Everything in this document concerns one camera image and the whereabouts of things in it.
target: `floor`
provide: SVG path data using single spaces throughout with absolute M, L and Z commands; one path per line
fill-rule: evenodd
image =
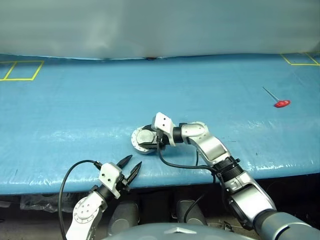
M 320 174 L 260 180 L 259 184 L 273 198 L 279 211 L 293 214 L 316 228 L 320 227 L 320 194 L 317 191 L 320 187 Z M 199 203 L 208 225 L 221 228 L 222 223 L 226 221 L 232 225 L 236 233 L 259 239 L 253 230 L 243 229 L 237 220 L 224 210 L 220 198 L 221 189 L 218 185 L 134 189 L 130 194 L 122 196 L 120 200 L 134 200 L 138 203 L 140 224 L 174 222 L 172 216 L 175 215 L 176 201 L 183 198 L 196 199 L 208 188 L 212 188 L 212 192 Z M 13 196 L 11 201 L 15 203 L 12 203 L 9 208 L 0 208 L 0 240 L 62 239 L 56 213 L 20 210 L 19 198 Z M 104 213 L 97 228 L 97 240 L 107 235 L 108 222 L 117 202 L 111 202 Z M 70 213 L 64 213 L 64 222 L 66 226 L 70 225 Z

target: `white wall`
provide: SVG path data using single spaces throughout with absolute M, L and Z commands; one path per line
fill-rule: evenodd
M 0 53 L 138 58 L 312 52 L 320 0 L 2 0 Z

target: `blue table surface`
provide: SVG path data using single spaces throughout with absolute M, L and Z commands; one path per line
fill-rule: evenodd
M 44 61 L 34 80 L 19 78 L 30 78 L 39 62 L 18 62 L 7 76 L 18 80 L 0 80 L 0 195 L 56 193 L 75 162 L 116 163 L 129 154 L 125 174 L 142 161 L 134 188 L 210 183 L 206 170 L 168 167 L 134 151 L 132 132 L 157 112 L 176 124 L 206 123 L 257 179 L 320 172 L 319 65 L 262 54 L 153 61 L 0 55 L 0 79 L 10 61 L 33 60 Z M 263 86 L 291 104 L 275 108 Z M 164 156 L 196 161 L 185 144 L 167 147 Z M 87 191 L 98 174 L 82 164 L 65 190 Z

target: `wrinkled plastic sheet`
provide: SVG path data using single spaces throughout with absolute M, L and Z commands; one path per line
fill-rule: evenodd
M 71 193 L 64 193 L 62 195 L 63 203 L 61 210 L 66 213 L 72 213 L 77 202 L 77 197 Z M 22 195 L 20 200 L 21 210 L 41 210 L 49 213 L 58 211 L 58 195 Z
M 320 63 L 319 55 L 312 57 Z M 0 55 L 0 62 L 44 61 L 32 81 L 17 79 L 32 76 L 39 62 L 18 62 L 8 75 L 16 80 L 0 81 L 0 194 L 57 193 L 75 162 L 116 163 L 129 154 L 125 175 L 142 161 L 133 188 L 211 183 L 205 170 L 168 167 L 155 154 L 134 151 L 132 132 L 151 124 L 157 112 L 176 124 L 206 123 L 257 179 L 319 173 L 320 66 L 312 59 L 305 54 L 154 61 Z M 10 64 L 0 65 L 0 75 Z M 263 86 L 291 104 L 275 108 Z M 193 165 L 196 150 L 168 146 L 164 157 Z M 98 175 L 92 164 L 79 165 L 65 191 L 88 191 L 99 184 Z
M 0 53 L 145 58 L 319 51 L 319 0 L 7 0 Z

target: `yellow tape line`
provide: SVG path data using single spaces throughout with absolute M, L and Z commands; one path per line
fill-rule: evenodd
M 307 55 L 314 63 L 291 63 L 283 54 L 280 54 L 280 56 L 291 66 L 320 66 L 320 63 L 310 56 L 309 53 L 305 52 L 304 54 Z
M 34 72 L 31 78 L 8 78 L 12 70 L 18 63 L 40 63 L 37 67 L 36 71 Z M 0 61 L 0 64 L 12 64 L 9 71 L 5 74 L 4 78 L 1 78 L 0 81 L 33 81 L 36 76 L 38 75 L 40 69 L 44 65 L 45 61 L 43 60 L 23 60 L 23 61 Z

